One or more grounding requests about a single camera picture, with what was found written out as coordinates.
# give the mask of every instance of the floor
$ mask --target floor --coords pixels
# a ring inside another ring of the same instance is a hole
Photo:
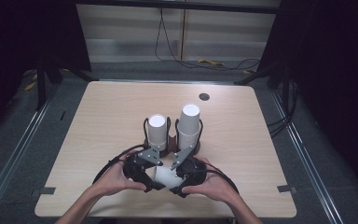
[[[235,67],[239,62],[225,62]],[[244,62],[241,68],[253,65]],[[187,68],[177,62],[148,63],[94,63],[90,76],[100,79],[202,81],[232,84],[249,76],[244,69],[224,72]],[[56,218],[37,217],[34,208],[38,200],[37,190],[45,186],[49,171],[60,150],[63,139],[75,115],[87,82],[68,71],[61,85],[47,83],[49,104],[44,113],[36,113],[37,89],[25,91],[32,77],[25,77],[11,104],[1,114],[0,122],[0,176],[10,160],[17,161],[0,182],[0,223],[51,223]],[[276,101],[277,95],[267,87],[268,78],[253,81],[266,124],[281,119]],[[33,116],[39,116],[36,129],[27,130]],[[358,223],[358,180],[349,165],[332,148],[323,130],[301,99],[301,90],[296,102],[292,130],[300,136],[296,147],[290,130],[283,129],[273,138],[283,172],[294,188],[293,198],[297,215],[293,218],[262,218],[265,223]],[[24,132],[31,134],[28,141]],[[21,153],[13,154],[16,148]],[[328,208],[337,211],[328,212]],[[99,223],[101,218],[88,217],[85,223]]]

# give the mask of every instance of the forearm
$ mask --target forearm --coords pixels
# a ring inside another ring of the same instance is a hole
[[[226,204],[231,209],[238,223],[262,223],[239,194],[231,194],[227,198]]]
[[[56,224],[81,223],[91,210],[92,206],[94,206],[94,204],[101,198],[102,195],[93,187],[86,189]]]

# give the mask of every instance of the black cable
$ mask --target black cable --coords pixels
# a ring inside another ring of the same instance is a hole
[[[177,62],[180,65],[186,67],[186,68],[206,68],[206,69],[211,69],[211,70],[215,70],[215,71],[230,71],[230,70],[244,70],[244,69],[250,69],[252,67],[255,67],[256,65],[258,65],[260,63],[259,59],[245,59],[242,60],[237,66],[235,67],[210,67],[210,66],[202,66],[202,65],[198,65],[198,64],[193,64],[193,63],[187,63],[184,61],[179,61],[176,59],[176,57],[173,55],[172,49],[171,49],[171,44],[170,44],[170,39],[168,38],[168,34],[167,34],[167,29],[165,28],[165,22],[164,22],[164,18],[162,16],[162,8],[159,9],[159,14],[160,14],[160,20],[159,20],[159,26],[158,26],[158,36],[157,36],[157,40],[156,40],[156,46],[155,46],[155,55],[156,57],[160,60],[160,61],[166,61],[166,62]],[[173,57],[173,60],[163,60],[161,58],[159,58],[158,54],[157,54],[157,50],[158,50],[158,41],[159,41],[159,34],[161,31],[161,25],[164,29],[164,33],[165,33],[165,38],[167,40],[167,44],[168,44],[168,49],[170,50],[170,54]],[[257,61],[256,63],[247,66],[247,67],[243,67],[240,68],[241,64],[243,64],[244,62],[248,62],[248,61]]]
[[[212,165],[212,164],[210,164],[210,163],[206,163],[206,162],[205,162],[205,164],[212,166],[214,169],[218,170],[219,172],[222,172],[219,168],[215,167],[214,165]]]
[[[274,138],[276,135],[278,135],[284,128],[287,127],[287,125],[291,122],[293,115],[295,113],[296,110],[296,101],[297,101],[297,97],[298,97],[298,86],[295,84],[295,82],[292,80],[292,98],[293,98],[293,105],[292,105],[292,109],[290,110],[290,112],[283,118],[280,119],[274,123],[269,124],[268,126],[272,126],[275,124],[280,123],[281,121],[283,121],[283,124],[281,124],[278,128],[270,131],[269,133],[272,134],[271,138]]]
[[[114,164],[116,164],[117,162],[121,161],[120,157],[122,157],[123,155],[131,152],[132,150],[138,148],[138,147],[142,147],[143,149],[146,149],[147,146],[146,145],[136,145],[133,147],[130,147],[129,149],[124,150],[123,152],[121,152],[118,156],[114,157],[111,161],[109,161],[104,167],[103,169],[101,169],[101,171],[95,176],[94,181],[92,181],[92,184],[94,184],[95,182],[98,181],[98,179],[101,178],[101,176],[107,171],[107,169],[109,169],[109,167],[113,166]]]
[[[239,194],[240,192],[237,189],[237,186],[235,186],[234,182],[228,177],[226,176],[223,172],[219,171],[219,170],[198,170],[198,171],[189,171],[189,172],[178,172],[177,174],[179,175],[189,175],[189,174],[197,174],[197,173],[213,173],[216,175],[219,175],[220,177],[222,177],[224,180],[226,180],[228,182],[228,184]]]
[[[34,73],[35,70],[36,70],[36,69],[33,69],[32,71],[30,71],[30,72],[28,72],[28,73],[22,75],[22,78],[30,77],[30,76],[35,75],[35,74],[36,74],[36,73]]]

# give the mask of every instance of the white cup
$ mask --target white cup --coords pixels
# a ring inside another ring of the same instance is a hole
[[[167,121],[160,114],[152,115],[147,122],[147,138],[149,145],[164,150],[167,146]]]
[[[153,180],[165,185],[168,189],[173,189],[180,186],[184,179],[176,176],[176,170],[171,170],[168,167],[156,166],[153,173]]]
[[[188,135],[188,134],[184,134],[180,130],[178,130],[178,136],[179,136],[178,147],[179,147],[179,149],[183,150],[188,147],[195,147],[197,144],[197,140],[199,140],[199,133],[200,132]]]
[[[183,134],[193,135],[200,131],[200,108],[194,104],[183,106],[178,130]]]

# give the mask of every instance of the black tape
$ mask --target black tape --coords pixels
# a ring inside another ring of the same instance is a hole
[[[291,192],[292,194],[297,193],[296,188],[291,187],[289,185],[282,185],[282,186],[278,186],[277,188],[280,193],[283,193],[283,192]]]
[[[32,196],[40,196],[41,194],[54,194],[55,188],[41,188],[41,189],[34,189],[32,192]]]

